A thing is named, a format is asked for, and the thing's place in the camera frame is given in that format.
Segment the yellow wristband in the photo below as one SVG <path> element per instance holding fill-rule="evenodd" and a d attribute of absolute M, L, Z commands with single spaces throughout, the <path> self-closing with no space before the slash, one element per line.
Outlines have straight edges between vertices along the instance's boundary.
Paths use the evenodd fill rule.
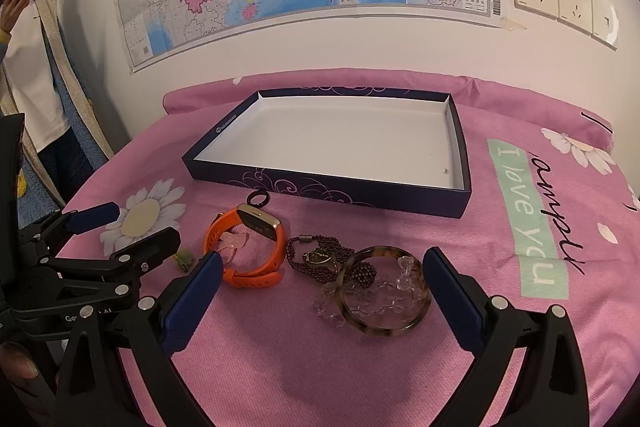
<path fill-rule="evenodd" d="M 8 44 L 11 40 L 11 33 L 7 33 L 2 28 L 0 28 L 0 44 Z"/>

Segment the metal screw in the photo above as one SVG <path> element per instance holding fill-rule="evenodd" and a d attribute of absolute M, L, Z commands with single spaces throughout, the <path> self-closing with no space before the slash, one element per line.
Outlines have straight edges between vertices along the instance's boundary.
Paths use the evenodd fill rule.
<path fill-rule="evenodd" d="M 551 312 L 559 319 L 566 315 L 565 309 L 562 308 L 562 306 L 559 304 L 554 304 L 553 306 L 551 306 Z"/>
<path fill-rule="evenodd" d="M 80 316 L 84 319 L 88 319 L 89 317 L 91 317 L 91 315 L 93 315 L 93 313 L 94 313 L 94 307 L 89 306 L 89 304 L 87 304 L 87 306 L 82 306 L 82 308 L 80 308 Z"/>
<path fill-rule="evenodd" d="M 142 311 L 150 310 L 156 304 L 156 300 L 153 297 L 143 297 L 138 301 L 138 308 Z"/>
<path fill-rule="evenodd" d="M 505 310 L 509 306 L 509 301 L 501 295 L 491 297 L 491 305 L 498 310 Z"/>

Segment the dark pants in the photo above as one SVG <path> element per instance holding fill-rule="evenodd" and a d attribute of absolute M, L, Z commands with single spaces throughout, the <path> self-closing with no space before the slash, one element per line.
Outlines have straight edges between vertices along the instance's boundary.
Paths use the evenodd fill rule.
<path fill-rule="evenodd" d="M 71 129 L 47 145 L 38 156 L 65 201 L 73 198 L 94 173 Z"/>

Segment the pink tablecloth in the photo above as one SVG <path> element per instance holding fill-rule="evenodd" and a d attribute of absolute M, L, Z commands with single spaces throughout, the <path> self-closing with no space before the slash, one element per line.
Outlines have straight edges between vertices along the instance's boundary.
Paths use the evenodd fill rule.
<path fill-rule="evenodd" d="M 334 235 L 355 249 L 396 245 L 421 257 L 437 245 L 489 295 L 505 295 L 514 305 L 536 311 L 560 302 L 582 352 L 592 425 L 603 425 L 640 371 L 640 202 L 606 152 L 612 147 L 610 124 L 532 91 L 438 74 L 327 70 L 245 77 L 238 85 L 226 80 L 169 93 L 164 100 L 168 115 L 96 172 L 69 204 L 82 209 L 113 200 L 122 209 L 121 219 L 74 238 L 63 254 L 100 258 L 165 226 L 179 228 L 183 247 L 199 254 L 216 214 L 243 201 L 249 188 L 195 181 L 181 156 L 255 90 L 312 86 L 451 92 L 465 133 L 472 197 L 460 220 L 284 194 L 273 195 L 268 211 L 283 220 L 291 236 Z M 542 165 L 531 162 L 536 155 L 548 169 L 536 168 Z M 511 159 L 526 167 L 518 170 L 522 163 L 511 164 Z M 498 179 L 513 185 L 500 190 Z M 542 257 L 536 242 L 542 236 L 514 225 L 522 216 L 513 214 L 509 198 L 517 193 L 523 202 L 538 199 L 552 214 L 542 214 L 542 228 L 550 230 L 560 258 L 563 248 L 570 256 L 567 262 L 554 261 L 560 286 L 548 283 L 544 267 L 533 289 L 523 282 L 523 266 L 529 265 L 516 250 L 529 241 L 533 248 L 526 255 Z M 132 225 L 126 216 L 140 214 L 141 204 L 158 208 L 158 217 Z M 516 203 L 516 209 L 529 214 L 525 203 Z M 263 259 L 269 247 L 252 241 L 239 251 L 239 263 Z M 174 261 L 167 260 L 143 278 L 143 294 L 159 294 L 178 275 Z M 332 328 L 313 315 L 318 286 L 285 267 L 283 282 L 272 289 L 220 289 L 188 348 L 174 355 L 210 418 L 221 427 L 428 425 L 471 361 L 437 306 L 404 336 L 366 337 L 349 327 Z M 549 295 L 554 298 L 540 297 Z M 162 425 L 130 355 L 126 365 L 146 419 Z M 508 372 L 486 425 L 499 418 L 517 369 L 514 365 Z"/>

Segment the dark blue box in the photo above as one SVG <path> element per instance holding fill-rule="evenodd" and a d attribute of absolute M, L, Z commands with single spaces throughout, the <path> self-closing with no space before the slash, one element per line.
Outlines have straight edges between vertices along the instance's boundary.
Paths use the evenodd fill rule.
<path fill-rule="evenodd" d="M 471 196 L 460 119 L 443 92 L 260 90 L 182 159 L 197 180 L 432 216 L 462 217 Z"/>

